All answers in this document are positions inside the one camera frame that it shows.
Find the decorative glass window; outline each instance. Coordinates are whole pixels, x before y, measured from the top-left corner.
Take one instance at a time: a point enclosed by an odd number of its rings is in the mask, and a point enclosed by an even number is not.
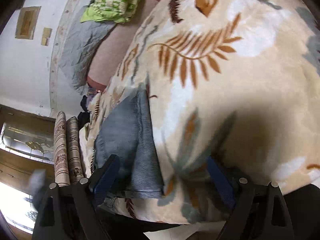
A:
[[[53,134],[36,135],[4,123],[0,148],[28,159],[53,164]]]
[[[29,234],[33,233],[37,211],[32,196],[0,182],[0,210],[7,223]]]

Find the striped rolled fabric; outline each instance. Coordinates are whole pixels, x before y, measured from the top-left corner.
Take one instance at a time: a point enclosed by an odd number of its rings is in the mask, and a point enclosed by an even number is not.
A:
[[[54,176],[55,182],[61,186],[70,185],[67,143],[66,143],[66,115],[59,112],[54,125]]]
[[[75,116],[67,121],[67,151],[70,182],[75,184],[84,177],[79,152],[78,119]]]

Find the green checkered cloth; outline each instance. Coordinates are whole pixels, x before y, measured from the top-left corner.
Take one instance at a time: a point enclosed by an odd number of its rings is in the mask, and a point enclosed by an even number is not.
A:
[[[95,0],[82,15],[81,22],[129,22],[140,0]]]

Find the wooden frame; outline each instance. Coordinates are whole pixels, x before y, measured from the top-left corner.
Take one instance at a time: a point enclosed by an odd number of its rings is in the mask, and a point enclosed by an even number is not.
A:
[[[16,39],[33,40],[40,8],[36,6],[21,8],[16,28]]]

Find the pink cushion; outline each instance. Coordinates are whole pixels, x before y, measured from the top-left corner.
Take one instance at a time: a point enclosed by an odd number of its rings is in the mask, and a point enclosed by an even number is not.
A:
[[[137,29],[149,16],[159,0],[141,0],[132,20],[118,24],[109,36],[102,41],[92,59],[87,82],[97,90],[104,90],[118,65],[124,58]]]

